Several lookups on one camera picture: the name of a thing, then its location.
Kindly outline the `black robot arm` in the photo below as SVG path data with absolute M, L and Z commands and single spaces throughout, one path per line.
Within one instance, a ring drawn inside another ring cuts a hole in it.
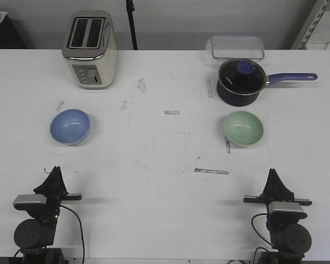
M 26 211 L 30 218 L 15 229 L 14 242 L 23 254 L 21 263 L 69 263 L 62 249 L 53 247 L 56 227 L 63 201 L 80 201 L 81 194 L 67 191 L 61 168 L 55 166 L 45 181 L 34 189 L 33 194 L 18 195 L 13 207 Z
M 312 245 L 310 232 L 299 221 L 307 218 L 303 206 L 312 205 L 309 199 L 297 199 L 285 187 L 277 171 L 271 168 L 266 185 L 259 196 L 246 195 L 244 203 L 266 206 L 266 228 L 270 240 L 263 239 L 272 250 L 257 247 L 253 263 L 302 263 Z

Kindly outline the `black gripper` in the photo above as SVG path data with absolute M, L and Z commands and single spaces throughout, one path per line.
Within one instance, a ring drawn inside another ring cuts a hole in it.
M 60 205 L 63 201 L 79 201 L 82 194 L 70 194 L 64 184 L 60 166 L 54 166 L 45 181 L 34 188 L 35 194 L 50 195 L 44 208 L 37 211 L 27 211 L 28 214 L 41 223 L 56 223 L 60 214 Z
M 264 204 L 267 209 L 267 228 L 283 228 L 290 224 L 297 224 L 298 221 L 307 218 L 303 206 L 311 206 L 309 199 L 295 199 L 293 201 L 278 201 L 270 198 L 276 197 L 279 200 L 293 200 L 294 193 L 290 191 L 281 181 L 277 171 L 270 168 L 266 185 L 260 196 L 245 195 L 244 203 Z

